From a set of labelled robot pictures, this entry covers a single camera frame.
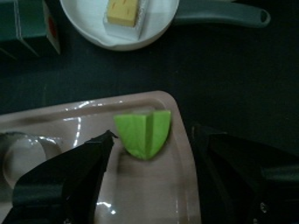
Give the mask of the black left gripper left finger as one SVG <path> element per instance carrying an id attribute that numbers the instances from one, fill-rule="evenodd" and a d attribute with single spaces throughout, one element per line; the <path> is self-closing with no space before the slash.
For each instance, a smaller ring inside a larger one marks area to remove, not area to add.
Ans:
<path id="1" fill-rule="evenodd" d="M 105 131 L 18 178 L 1 224 L 93 224 L 114 138 Z"/>

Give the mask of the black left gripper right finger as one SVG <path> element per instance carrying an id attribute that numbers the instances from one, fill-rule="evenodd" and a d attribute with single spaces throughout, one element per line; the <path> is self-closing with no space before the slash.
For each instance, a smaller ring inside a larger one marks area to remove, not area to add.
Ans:
<path id="1" fill-rule="evenodd" d="M 212 222 L 299 224 L 299 156 L 198 124 L 190 139 Z"/>

